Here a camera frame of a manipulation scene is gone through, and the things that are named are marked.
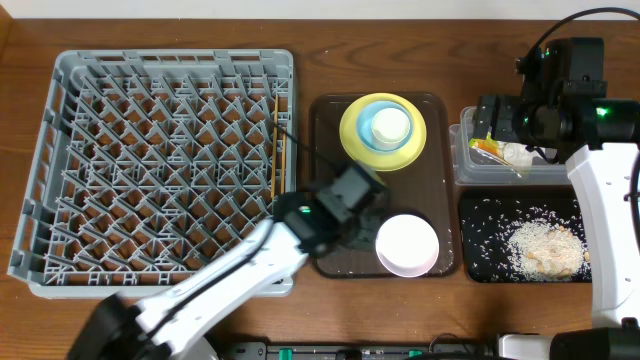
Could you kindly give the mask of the white tissue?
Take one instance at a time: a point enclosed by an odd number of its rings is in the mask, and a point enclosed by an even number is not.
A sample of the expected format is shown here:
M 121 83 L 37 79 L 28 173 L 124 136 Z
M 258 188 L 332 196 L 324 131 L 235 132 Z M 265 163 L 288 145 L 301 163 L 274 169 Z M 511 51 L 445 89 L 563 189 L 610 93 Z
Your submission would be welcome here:
M 519 143 L 506 143 L 503 147 L 503 159 L 513 167 L 531 167 L 535 154 Z

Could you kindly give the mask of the green yellow snack wrapper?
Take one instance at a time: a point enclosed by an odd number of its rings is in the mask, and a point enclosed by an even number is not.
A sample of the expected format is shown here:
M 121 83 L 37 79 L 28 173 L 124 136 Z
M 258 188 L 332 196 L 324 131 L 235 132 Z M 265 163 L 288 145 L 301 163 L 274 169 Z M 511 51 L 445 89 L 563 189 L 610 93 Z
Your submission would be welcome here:
M 472 138 L 469 141 L 469 152 L 471 161 L 475 164 L 501 165 L 514 173 L 517 178 L 523 177 L 521 172 L 504 159 L 501 145 L 491 137 L 488 139 Z

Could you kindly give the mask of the white pink bowl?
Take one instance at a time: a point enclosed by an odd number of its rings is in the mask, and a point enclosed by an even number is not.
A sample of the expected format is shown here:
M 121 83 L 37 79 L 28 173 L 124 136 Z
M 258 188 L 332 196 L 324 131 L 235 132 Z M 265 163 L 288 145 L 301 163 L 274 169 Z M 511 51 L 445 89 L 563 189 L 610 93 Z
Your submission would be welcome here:
M 375 239 L 379 262 L 392 274 L 414 278 L 428 273 L 439 256 L 434 228 L 422 217 L 395 215 L 380 226 Z

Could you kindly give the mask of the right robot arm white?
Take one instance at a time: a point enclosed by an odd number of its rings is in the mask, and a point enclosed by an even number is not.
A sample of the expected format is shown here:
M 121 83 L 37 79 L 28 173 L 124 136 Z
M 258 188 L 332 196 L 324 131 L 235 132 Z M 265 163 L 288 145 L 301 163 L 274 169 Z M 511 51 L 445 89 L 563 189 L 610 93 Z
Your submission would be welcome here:
M 556 104 L 485 95 L 474 137 L 556 150 L 577 197 L 590 253 L 592 326 L 503 335 L 508 359 L 636 359 L 639 356 L 639 103 L 566 96 Z

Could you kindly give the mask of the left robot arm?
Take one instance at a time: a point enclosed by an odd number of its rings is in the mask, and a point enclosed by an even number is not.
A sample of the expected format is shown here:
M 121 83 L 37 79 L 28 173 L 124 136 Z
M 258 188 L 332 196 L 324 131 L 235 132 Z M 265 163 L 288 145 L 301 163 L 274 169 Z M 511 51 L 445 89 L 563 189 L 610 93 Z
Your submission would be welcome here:
M 327 252 L 340 233 L 373 207 L 375 195 L 281 195 L 231 252 L 165 291 L 128 306 L 117 295 L 102 300 L 67 356 L 70 359 L 180 359 L 218 322 L 272 283 Z

